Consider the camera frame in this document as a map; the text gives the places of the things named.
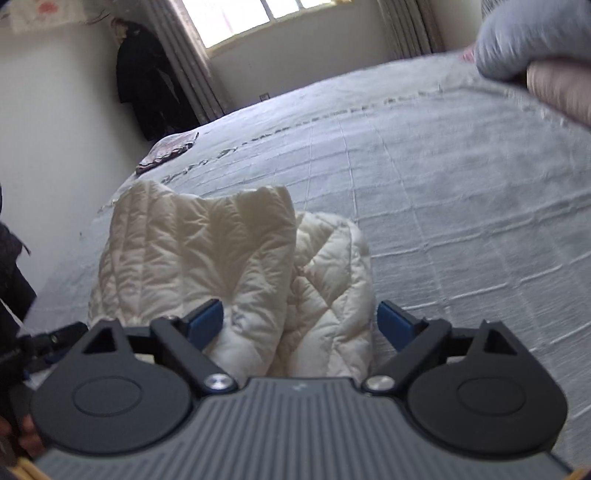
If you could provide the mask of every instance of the gray bed sheet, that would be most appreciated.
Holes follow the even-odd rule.
[[[201,196],[284,184],[296,209],[354,219],[378,300],[458,326],[505,322],[568,396],[557,453],[589,461],[591,132],[457,54],[337,77],[199,131],[142,178]],[[87,318],[112,205],[40,293],[32,331]],[[376,363],[391,355],[376,334]]]

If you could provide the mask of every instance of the metal screw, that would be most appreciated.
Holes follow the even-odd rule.
[[[387,375],[375,375],[365,381],[365,387],[371,392],[386,392],[394,388],[396,382]]]
[[[234,379],[226,374],[212,374],[205,379],[205,386],[211,390],[222,391],[234,386]]]

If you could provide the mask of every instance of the white wall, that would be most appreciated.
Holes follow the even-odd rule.
[[[270,25],[214,53],[212,65],[234,106],[259,102],[388,61],[375,0],[354,0]]]
[[[448,50],[476,40],[482,23],[480,0],[431,0],[431,7]]]
[[[39,289],[149,150],[116,98],[107,26],[13,35],[0,27],[0,219],[32,250]]]

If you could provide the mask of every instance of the white quilted jacket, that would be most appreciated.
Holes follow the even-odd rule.
[[[147,325],[211,298],[224,325],[206,353],[240,384],[367,376],[375,296],[355,224],[296,216],[284,187],[202,199],[136,182],[115,205],[90,323]]]

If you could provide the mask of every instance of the window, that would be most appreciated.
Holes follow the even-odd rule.
[[[276,18],[329,3],[332,0],[184,0],[208,48]]]

